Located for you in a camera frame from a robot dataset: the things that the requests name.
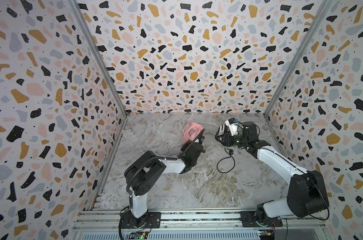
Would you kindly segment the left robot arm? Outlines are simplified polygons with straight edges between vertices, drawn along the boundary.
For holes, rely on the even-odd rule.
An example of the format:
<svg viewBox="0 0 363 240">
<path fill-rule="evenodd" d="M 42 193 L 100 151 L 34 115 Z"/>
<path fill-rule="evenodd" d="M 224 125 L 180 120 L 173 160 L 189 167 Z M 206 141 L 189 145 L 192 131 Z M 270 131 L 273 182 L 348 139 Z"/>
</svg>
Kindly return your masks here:
<svg viewBox="0 0 363 240">
<path fill-rule="evenodd" d="M 196 166 L 200 154 L 204 153 L 203 140 L 205 129 L 196 138 L 187 141 L 176 157 L 157 156 L 152 151 L 145 152 L 124 172 L 126 191 L 129 195 L 128 216 L 137 225 L 145 220 L 148 214 L 147 193 L 163 174 L 184 174 Z"/>
</svg>

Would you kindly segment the white black headphones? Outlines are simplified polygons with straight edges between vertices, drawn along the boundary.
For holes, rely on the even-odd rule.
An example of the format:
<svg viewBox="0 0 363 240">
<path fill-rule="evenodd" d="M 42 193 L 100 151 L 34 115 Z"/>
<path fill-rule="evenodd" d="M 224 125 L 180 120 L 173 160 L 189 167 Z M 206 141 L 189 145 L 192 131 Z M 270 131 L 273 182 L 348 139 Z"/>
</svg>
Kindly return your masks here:
<svg viewBox="0 0 363 240">
<path fill-rule="evenodd" d="M 219 142 L 227 142 L 228 138 L 231 137 L 231 132 L 226 124 L 221 125 L 215 134 L 215 139 Z"/>
</svg>

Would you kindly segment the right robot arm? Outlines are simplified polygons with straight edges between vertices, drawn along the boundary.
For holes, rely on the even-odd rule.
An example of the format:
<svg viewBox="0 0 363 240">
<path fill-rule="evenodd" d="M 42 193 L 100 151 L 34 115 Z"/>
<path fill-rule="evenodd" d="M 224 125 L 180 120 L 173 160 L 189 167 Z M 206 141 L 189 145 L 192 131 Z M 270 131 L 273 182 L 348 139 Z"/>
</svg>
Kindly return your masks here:
<svg viewBox="0 0 363 240">
<path fill-rule="evenodd" d="M 259 127 L 255 123 L 241 123 L 231 118 L 218 128 L 215 139 L 225 147 L 246 150 L 272 168 L 288 184 L 286 197 L 257 205 L 254 217 L 258 225 L 268 226 L 278 217 L 313 217 L 315 213 L 329 211 L 322 174 L 300 167 L 280 154 L 270 143 L 260 140 Z"/>
</svg>

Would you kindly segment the pink headphones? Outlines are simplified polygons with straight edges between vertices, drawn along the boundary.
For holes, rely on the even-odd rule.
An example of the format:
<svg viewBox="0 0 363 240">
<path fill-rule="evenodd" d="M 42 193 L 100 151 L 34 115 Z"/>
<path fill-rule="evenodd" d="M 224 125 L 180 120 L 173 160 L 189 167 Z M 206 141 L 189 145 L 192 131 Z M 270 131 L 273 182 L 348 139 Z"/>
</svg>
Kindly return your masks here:
<svg viewBox="0 0 363 240">
<path fill-rule="evenodd" d="M 202 130 L 203 127 L 200 124 L 188 122 L 182 131 L 184 142 L 194 140 Z"/>
</svg>

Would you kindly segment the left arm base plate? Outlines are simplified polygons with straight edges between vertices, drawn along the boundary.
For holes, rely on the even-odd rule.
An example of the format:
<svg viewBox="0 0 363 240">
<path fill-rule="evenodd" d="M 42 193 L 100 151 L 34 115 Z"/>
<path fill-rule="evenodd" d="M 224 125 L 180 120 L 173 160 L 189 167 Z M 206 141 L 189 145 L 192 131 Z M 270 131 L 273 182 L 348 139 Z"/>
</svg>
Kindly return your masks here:
<svg viewBox="0 0 363 240">
<path fill-rule="evenodd" d="M 161 212 L 147 212 L 143 216 L 136 218 L 131 211 L 122 214 L 119 222 L 121 229 L 159 229 Z"/>
</svg>

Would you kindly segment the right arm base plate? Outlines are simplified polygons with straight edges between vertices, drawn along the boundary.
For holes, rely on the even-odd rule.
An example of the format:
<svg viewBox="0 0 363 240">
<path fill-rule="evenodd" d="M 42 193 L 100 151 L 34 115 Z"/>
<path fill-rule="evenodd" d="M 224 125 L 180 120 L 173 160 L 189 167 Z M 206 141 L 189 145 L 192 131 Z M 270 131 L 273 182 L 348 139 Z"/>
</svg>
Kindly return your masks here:
<svg viewBox="0 0 363 240">
<path fill-rule="evenodd" d="M 257 228 L 257 227 L 282 227 L 283 223 L 279 218 L 270 218 L 263 212 L 257 211 L 241 211 L 240 221 L 244 228 Z"/>
</svg>

